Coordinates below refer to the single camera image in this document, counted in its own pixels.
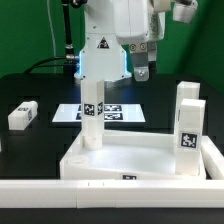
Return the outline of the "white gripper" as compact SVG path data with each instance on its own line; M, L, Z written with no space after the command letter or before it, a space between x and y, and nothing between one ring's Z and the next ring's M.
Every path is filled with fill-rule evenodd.
M165 12L153 0L113 0L117 42L129 46L136 81L147 81L156 71L157 44L165 33Z

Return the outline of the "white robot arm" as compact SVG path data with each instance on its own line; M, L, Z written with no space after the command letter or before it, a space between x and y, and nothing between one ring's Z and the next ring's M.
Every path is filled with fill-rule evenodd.
M112 85L131 78L149 79L156 42L164 37L169 0L61 0L66 59L76 82L103 80ZM69 9L84 9L85 43L74 52Z

